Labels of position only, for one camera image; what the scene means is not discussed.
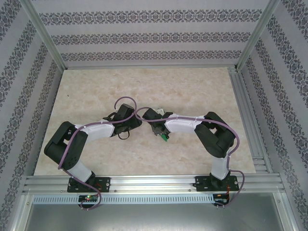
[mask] enclosure wall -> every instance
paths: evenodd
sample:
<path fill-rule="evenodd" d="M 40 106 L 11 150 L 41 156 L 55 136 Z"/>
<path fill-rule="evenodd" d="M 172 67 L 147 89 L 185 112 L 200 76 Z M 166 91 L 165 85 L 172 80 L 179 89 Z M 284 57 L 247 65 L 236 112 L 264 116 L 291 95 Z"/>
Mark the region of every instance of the enclosure wall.
<path fill-rule="evenodd" d="M 70 67 L 236 64 L 268 0 L 32 1 Z"/>
<path fill-rule="evenodd" d="M 0 1 L 0 231 L 32 175 L 61 79 L 17 0 Z"/>
<path fill-rule="evenodd" d="M 308 230 L 308 1 L 282 0 L 245 67 L 244 83 L 272 167 Z"/>

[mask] beige tabletop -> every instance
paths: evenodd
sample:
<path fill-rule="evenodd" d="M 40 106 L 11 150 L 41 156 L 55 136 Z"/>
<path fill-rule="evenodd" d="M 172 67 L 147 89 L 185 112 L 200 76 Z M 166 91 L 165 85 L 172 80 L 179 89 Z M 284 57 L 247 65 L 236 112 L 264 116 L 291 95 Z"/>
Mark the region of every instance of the beige tabletop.
<path fill-rule="evenodd" d="M 217 113 L 239 134 L 232 169 L 255 173 L 245 131 L 226 68 L 66 70 L 48 124 L 35 175 L 62 175 L 43 149 L 64 121 L 87 124 L 114 111 L 130 96 L 138 107 L 162 107 L 185 116 Z M 121 100 L 133 106 L 130 100 Z M 212 156 L 196 135 L 171 133 L 165 142 L 143 123 L 122 141 L 117 136 L 85 145 L 82 162 L 96 175 L 208 174 Z"/>

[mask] aluminum frame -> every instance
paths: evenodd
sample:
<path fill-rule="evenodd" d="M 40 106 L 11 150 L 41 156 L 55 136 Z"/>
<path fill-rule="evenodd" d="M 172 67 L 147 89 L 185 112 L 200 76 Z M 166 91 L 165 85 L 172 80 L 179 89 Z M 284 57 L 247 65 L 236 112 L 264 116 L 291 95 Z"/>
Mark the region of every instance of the aluminum frame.
<path fill-rule="evenodd" d="M 242 176 L 235 174 L 238 183 Z M 196 195 L 224 192 L 197 192 L 192 184 L 198 175 L 148 175 L 148 176 L 108 176 L 110 192 L 102 195 Z M 22 191 L 22 197 L 13 221 L 12 231 L 23 231 L 30 214 L 35 195 L 80 195 L 66 191 L 69 176 L 29 176 Z M 279 173 L 252 173 L 245 175 L 241 193 L 273 193 L 276 207 L 285 231 L 298 231 L 285 188 Z"/>
<path fill-rule="evenodd" d="M 251 155 L 253 158 L 263 157 L 268 172 L 273 173 L 242 75 L 236 71 L 235 67 L 228 68 L 228 72 L 235 99 L 239 107 Z"/>
<path fill-rule="evenodd" d="M 237 61 L 236 70 L 241 71 L 243 66 L 245 65 L 252 49 L 255 47 L 255 44 L 257 43 L 259 37 L 261 36 L 264 28 L 266 27 L 266 24 L 269 22 L 270 17 L 274 13 L 276 7 L 278 6 L 279 0 L 269 0 L 267 6 L 263 10 L 263 13 L 254 29 L 252 32 L 247 44 L 244 47 L 244 50 Z"/>
<path fill-rule="evenodd" d="M 66 64 L 61 57 L 60 52 L 58 51 L 56 45 L 54 44 L 50 34 L 48 33 L 42 19 L 40 18 L 38 12 L 35 10 L 31 0 L 20 0 L 20 4 L 22 5 L 23 9 L 27 13 L 28 17 L 30 18 L 31 22 L 35 26 L 35 29 L 39 33 L 40 37 L 42 38 L 43 42 L 45 43 L 49 53 L 55 60 L 59 70 L 63 73 L 64 70 L 67 69 Z"/>
<path fill-rule="evenodd" d="M 213 68 L 213 67 L 234 67 L 233 64 L 191 64 L 191 65 L 106 65 L 106 66 L 73 66 L 68 70 L 100 70 L 100 69 L 157 69 L 157 68 Z"/>

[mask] wire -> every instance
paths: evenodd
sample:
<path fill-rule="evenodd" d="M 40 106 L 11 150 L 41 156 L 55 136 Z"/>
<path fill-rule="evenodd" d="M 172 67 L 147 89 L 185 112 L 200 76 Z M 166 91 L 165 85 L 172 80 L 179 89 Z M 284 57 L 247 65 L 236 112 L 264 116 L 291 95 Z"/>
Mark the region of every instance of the wire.
<path fill-rule="evenodd" d="M 129 96 L 123 96 L 123 97 L 119 98 L 119 99 L 115 102 L 115 106 L 114 106 L 115 109 L 116 109 L 116 104 L 117 104 L 120 100 L 122 100 L 122 99 L 131 99 L 131 100 L 134 102 L 134 104 L 135 104 L 135 111 L 137 110 L 137 103 L 136 103 L 136 101 L 135 101 L 133 98 L 129 97 Z M 117 124 L 117 123 L 123 123 L 123 122 L 129 120 L 130 118 L 132 118 L 133 116 L 134 116 L 134 114 L 132 113 L 132 114 L 131 114 L 129 117 L 127 117 L 126 119 L 122 119 L 122 120 L 119 120 L 119 121 L 94 122 L 94 123 L 89 123 L 89 124 L 83 125 L 83 126 L 81 126 L 80 128 L 78 128 L 78 129 L 73 133 L 71 139 L 69 140 L 69 142 L 68 142 L 68 144 L 67 144 L 67 146 L 66 146 L 66 149 L 65 149 L 65 151 L 64 151 L 64 153 L 63 153 L 63 156 L 62 156 L 62 158 L 61 158 L 61 161 L 60 161 L 60 163 L 59 163 L 58 169 L 61 169 L 62 164 L 63 164 L 63 162 L 64 162 L 64 160 L 65 160 L 65 158 L 66 158 L 67 152 L 68 152 L 68 150 L 69 150 L 69 147 L 71 146 L 74 137 L 76 136 L 76 134 L 77 134 L 80 130 L 84 129 L 85 127 L 90 127 L 90 126 L 99 125 L 99 124 Z"/>
<path fill-rule="evenodd" d="M 173 120 L 173 119 L 186 119 L 186 120 L 193 120 L 193 121 L 204 121 L 204 122 L 215 123 L 215 124 L 221 125 L 221 126 L 227 128 L 228 130 L 230 130 L 230 131 L 235 135 L 235 137 L 236 137 L 236 140 L 237 140 L 236 146 L 235 146 L 235 148 L 232 149 L 232 150 L 229 152 L 229 154 L 228 154 L 227 169 L 228 169 L 230 172 L 239 172 L 239 173 L 241 173 L 242 176 L 243 176 L 243 181 L 242 181 L 242 184 L 241 184 L 241 186 L 240 186 L 238 192 L 236 193 L 236 195 L 233 197 L 233 199 L 232 199 L 227 205 L 223 205 L 223 204 L 221 204 L 221 203 L 219 203 L 219 202 L 216 202 L 216 204 L 222 205 L 223 207 L 227 207 L 227 206 L 229 206 L 229 205 L 231 204 L 231 202 L 234 201 L 234 199 L 238 196 L 238 194 L 239 194 L 240 191 L 242 190 L 243 185 L 244 185 L 244 181 L 245 181 L 245 175 L 244 175 L 244 173 L 243 173 L 242 171 L 239 171 L 239 170 L 231 170 L 231 169 L 229 169 L 230 155 L 231 155 L 232 153 L 234 153 L 234 152 L 238 149 L 238 147 L 239 147 L 239 145 L 240 145 L 240 138 L 239 138 L 238 134 L 235 132 L 235 130 L 233 130 L 232 128 L 230 128 L 228 125 L 226 125 L 226 124 L 224 124 L 224 123 L 221 123 L 221 122 L 218 122 L 218 121 L 215 121 L 215 120 L 211 120 L 211 119 L 200 119 L 200 118 L 191 118 L 191 117 L 184 117 L 184 116 L 171 117 L 171 118 L 164 118 L 164 119 L 153 119 L 153 120 L 143 119 L 143 118 L 141 118 L 141 117 L 137 114 L 137 112 L 140 111 L 140 110 L 142 110 L 142 109 L 149 109 L 150 107 L 141 107 L 141 108 L 137 109 L 137 103 L 136 103 L 136 101 L 135 101 L 133 98 L 131 98 L 131 97 L 129 97 L 129 96 L 123 96 L 123 97 L 119 98 L 119 99 L 115 102 L 115 105 L 114 105 L 114 108 L 115 108 L 115 109 L 116 109 L 116 104 L 117 104 L 121 99 L 131 99 L 131 100 L 134 102 L 134 104 L 135 104 L 134 113 L 131 114 L 128 118 L 123 119 L 123 120 L 119 120 L 119 121 L 106 121 L 106 122 L 94 122 L 94 123 L 89 123 L 89 124 L 83 125 L 83 126 L 81 126 L 80 128 L 78 128 L 78 129 L 73 133 L 73 135 L 72 135 L 70 141 L 68 142 L 68 145 L 66 146 L 66 149 L 65 149 L 65 151 L 64 151 L 64 153 L 63 153 L 63 156 L 62 156 L 62 158 L 61 158 L 61 161 L 60 161 L 60 163 L 59 163 L 58 169 L 61 169 L 62 164 L 63 164 L 63 162 L 64 162 L 64 160 L 65 160 L 65 158 L 66 158 L 67 152 L 68 152 L 68 150 L 69 150 L 69 147 L 70 147 L 71 144 L 72 144 L 72 141 L 73 141 L 74 137 L 76 136 L 76 134 L 77 134 L 80 130 L 82 130 L 82 129 L 86 128 L 86 127 L 90 127 L 90 126 L 93 126 L 93 125 L 99 125 L 99 124 L 103 125 L 103 124 L 116 124 L 116 123 L 122 123 L 122 122 L 125 122 L 125 121 L 129 120 L 129 119 L 132 118 L 134 115 L 136 116 L 137 119 L 139 119 L 139 120 L 141 120 L 141 121 L 145 121 L 145 122 L 159 122 L 159 121 L 166 121 L 166 120 Z M 84 201 L 82 201 L 81 204 L 80 204 L 80 207 L 81 207 L 82 210 L 87 210 L 87 211 L 88 211 L 88 210 L 92 210 L 92 209 L 95 209 L 96 207 L 98 207 L 98 206 L 100 205 L 100 203 L 102 202 L 102 194 L 101 194 L 101 192 L 100 192 L 98 189 L 96 189 L 96 188 L 94 188 L 93 186 L 91 186 L 91 185 L 89 185 L 89 184 L 87 184 L 87 183 L 85 183 L 85 182 L 79 180 L 78 178 L 76 178 L 76 177 L 74 177 L 72 174 L 70 174 L 68 171 L 66 171 L 66 170 L 64 170 L 64 169 L 63 169 L 63 171 L 66 172 L 70 177 L 72 177 L 73 179 L 75 179 L 77 182 L 79 182 L 79 183 L 81 183 L 81 184 L 83 184 L 83 185 L 85 185 L 85 186 L 87 186 L 87 187 L 93 189 L 94 191 L 96 191 L 96 192 L 97 192 L 97 195 L 98 195 L 99 198 L 100 198 L 99 201 L 98 201 L 98 203 L 95 204 L 94 206 L 92 206 L 91 208 L 84 208 L 84 207 L 82 207 L 82 204 L 83 204 L 83 202 L 84 202 Z"/>
<path fill-rule="evenodd" d="M 124 140 L 127 140 L 129 138 L 129 131 L 127 131 L 127 133 L 128 133 L 128 136 L 126 138 L 120 137 L 120 134 L 118 134 L 117 136 L 120 138 L 120 140 L 124 141 Z"/>
<path fill-rule="evenodd" d="M 141 107 L 139 108 L 138 110 L 135 110 L 135 116 L 137 119 L 141 120 L 141 121 L 145 121 L 145 122 L 160 122 L 160 121 L 167 121 L 167 120 L 174 120 L 174 119 L 186 119 L 186 120 L 192 120 L 192 121 L 204 121 L 204 122 L 208 122 L 208 123 L 214 123 L 214 124 L 218 124 L 218 125 L 221 125 L 225 128 L 227 128 L 229 131 L 231 131 L 233 133 L 233 135 L 235 136 L 236 138 L 236 146 L 228 153 L 228 159 L 227 159 L 227 170 L 229 170 L 230 172 L 239 172 L 241 173 L 242 177 L 243 177 L 243 181 L 242 181 L 242 184 L 239 188 L 239 190 L 237 191 L 236 195 L 233 197 L 233 199 L 227 204 L 227 205 L 223 205 L 221 203 L 218 203 L 216 202 L 217 204 L 220 204 L 221 206 L 223 207 L 227 207 L 231 204 L 231 202 L 234 201 L 234 199 L 238 196 L 238 194 L 241 192 L 243 186 L 244 186 L 244 183 L 245 183 L 245 175 L 242 171 L 240 170 L 232 170 L 229 168 L 229 164 L 230 164 L 230 156 L 232 153 L 234 153 L 238 147 L 240 146 L 240 137 L 239 135 L 236 133 L 235 130 L 233 130 L 232 128 L 230 128 L 228 125 L 224 124 L 224 123 L 221 123 L 219 121 L 215 121 L 215 120 L 211 120 L 211 119 L 201 119 L 201 118 L 191 118 L 191 117 L 184 117 L 184 116 L 178 116 L 178 117 L 169 117 L 169 118 L 163 118 L 163 119 L 143 119 L 141 118 L 137 113 L 138 111 L 142 110 L 142 109 L 150 109 L 150 107 Z"/>
<path fill-rule="evenodd" d="M 227 200 L 229 200 L 230 199 L 230 186 L 229 185 L 227 185 L 227 195 L 228 195 Z"/>
<path fill-rule="evenodd" d="M 85 182 L 79 180 L 78 178 L 76 178 L 76 177 L 74 177 L 72 174 L 70 174 L 68 171 L 66 171 L 66 170 L 64 170 L 64 169 L 63 169 L 63 171 L 66 172 L 67 175 L 69 175 L 71 178 L 73 178 L 74 180 L 76 180 L 76 181 L 79 182 L 80 184 L 83 184 L 83 185 L 89 187 L 90 189 L 93 189 L 94 191 L 96 191 L 96 192 L 97 192 L 97 195 L 98 195 L 99 198 L 100 198 L 99 201 L 98 201 L 98 203 L 95 204 L 95 205 L 93 205 L 91 208 L 84 208 L 84 207 L 82 207 L 82 204 L 85 202 L 85 201 L 82 201 L 82 202 L 80 203 L 80 207 L 81 207 L 82 210 L 87 210 L 87 211 L 89 211 L 89 210 L 95 209 L 96 207 L 98 207 L 98 206 L 101 204 L 101 202 L 102 202 L 102 194 L 101 194 L 101 192 L 100 192 L 98 189 L 96 189 L 96 188 L 94 188 L 93 186 L 91 186 L 91 185 L 89 185 L 89 184 L 87 184 L 87 183 L 85 183 Z"/>
<path fill-rule="evenodd" d="M 132 101 L 134 102 L 134 104 L 135 104 L 135 111 L 137 110 L 137 103 L 136 103 L 136 101 L 135 101 L 133 98 L 129 97 L 129 96 L 123 96 L 123 97 L 117 99 L 117 101 L 115 102 L 115 105 L 114 105 L 114 108 L 115 108 L 115 109 L 116 109 L 116 104 L 117 104 L 120 100 L 122 100 L 122 99 L 130 99 L 130 100 L 132 100 Z M 60 163 L 59 163 L 58 169 L 61 169 L 62 164 L 63 164 L 63 162 L 64 162 L 64 160 L 65 160 L 65 158 L 66 158 L 68 149 L 69 149 L 69 147 L 71 146 L 74 137 L 76 136 L 76 134 L 77 134 L 80 130 L 82 130 L 82 129 L 85 128 L 85 127 L 89 127 L 89 126 L 93 126 L 93 125 L 122 123 L 122 122 L 125 122 L 125 121 L 129 120 L 129 119 L 132 118 L 134 115 L 135 115 L 135 114 L 132 113 L 128 118 L 123 119 L 123 120 L 119 120 L 119 121 L 94 122 L 94 123 L 89 123 L 89 124 L 86 124 L 86 125 L 81 126 L 80 128 L 78 128 L 78 129 L 73 133 L 71 139 L 69 140 L 69 142 L 68 142 L 68 144 L 67 144 L 67 146 L 66 146 L 66 149 L 65 149 L 65 151 L 64 151 L 64 153 L 63 153 L 63 156 L 62 156 L 62 158 L 61 158 L 61 161 L 60 161 Z M 100 203 L 102 202 L 102 194 L 101 194 L 101 192 L 100 192 L 98 189 L 96 189 L 96 188 L 94 188 L 93 186 L 91 186 L 91 185 L 89 185 L 89 184 L 87 184 L 87 183 L 81 181 L 80 179 L 74 177 L 72 174 L 70 174 L 70 173 L 69 173 L 68 171 L 66 171 L 65 169 L 63 169 L 63 171 L 66 172 L 70 177 L 72 177 L 72 178 L 73 178 L 74 180 L 76 180 L 77 182 L 79 182 L 79 183 L 81 183 L 81 184 L 83 184 L 83 185 L 89 187 L 90 189 L 93 189 L 94 191 L 96 191 L 96 192 L 97 192 L 97 195 L 98 195 L 99 198 L 100 198 L 99 201 L 98 201 L 98 203 L 95 204 L 95 205 L 93 205 L 91 208 L 84 208 L 84 207 L 82 207 L 82 204 L 83 204 L 83 202 L 84 202 L 84 201 L 82 201 L 82 202 L 80 203 L 80 207 L 81 207 L 82 210 L 87 210 L 87 211 L 88 211 L 88 210 L 92 210 L 92 209 L 95 209 L 96 207 L 98 207 L 98 206 L 100 205 Z"/>
<path fill-rule="evenodd" d="M 101 192 L 102 186 L 99 183 L 96 183 L 94 186 L 99 186 L 98 190 Z"/>

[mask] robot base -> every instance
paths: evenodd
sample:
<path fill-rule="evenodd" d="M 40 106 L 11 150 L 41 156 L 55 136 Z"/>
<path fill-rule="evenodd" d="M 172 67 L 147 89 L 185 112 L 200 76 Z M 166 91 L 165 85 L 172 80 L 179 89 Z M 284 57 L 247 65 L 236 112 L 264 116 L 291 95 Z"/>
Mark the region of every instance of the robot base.
<path fill-rule="evenodd" d="M 236 176 L 230 176 L 230 172 L 225 179 L 219 180 L 212 174 L 209 176 L 197 176 L 195 177 L 196 183 L 193 184 L 196 187 L 197 192 L 213 192 L 213 191 L 238 191 L 239 185 Z"/>
<path fill-rule="evenodd" d="M 101 193 L 109 192 L 110 188 L 110 177 L 95 177 L 94 188 L 98 189 Z M 67 186 L 68 193 L 95 193 L 93 189 L 88 188 L 87 186 L 77 182 L 73 178 L 70 178 Z"/>

